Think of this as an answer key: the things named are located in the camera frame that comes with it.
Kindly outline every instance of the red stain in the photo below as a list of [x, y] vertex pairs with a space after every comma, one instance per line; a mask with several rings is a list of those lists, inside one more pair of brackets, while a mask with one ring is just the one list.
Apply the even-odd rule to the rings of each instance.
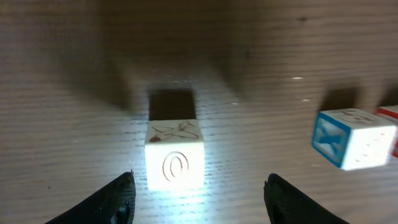
[[157, 141], [161, 141], [161, 139], [160, 139], [159, 137], [156, 137], [156, 136], [152, 137], [152, 138], [149, 140], [149, 142], [157, 142]]

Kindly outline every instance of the table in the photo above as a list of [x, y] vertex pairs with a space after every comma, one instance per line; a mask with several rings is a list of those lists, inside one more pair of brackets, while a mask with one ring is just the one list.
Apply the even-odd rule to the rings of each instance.
[[[0, 223], [43, 223], [131, 169], [134, 223], [269, 223], [275, 172], [350, 223], [396, 223], [398, 162], [343, 172], [310, 145], [332, 96], [398, 84], [398, 2], [0, 3]], [[188, 88], [205, 187], [147, 189], [148, 94]]]

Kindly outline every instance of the wooden table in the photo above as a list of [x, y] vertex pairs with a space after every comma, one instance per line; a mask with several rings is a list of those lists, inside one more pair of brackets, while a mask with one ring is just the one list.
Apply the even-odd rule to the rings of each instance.
[[[269, 223], [275, 172], [351, 223], [397, 223], [398, 162], [343, 172], [310, 145], [325, 96], [398, 84], [398, 2], [0, 2], [0, 223], [43, 223], [125, 171], [134, 223]], [[148, 92], [189, 88], [205, 187], [147, 189]]]

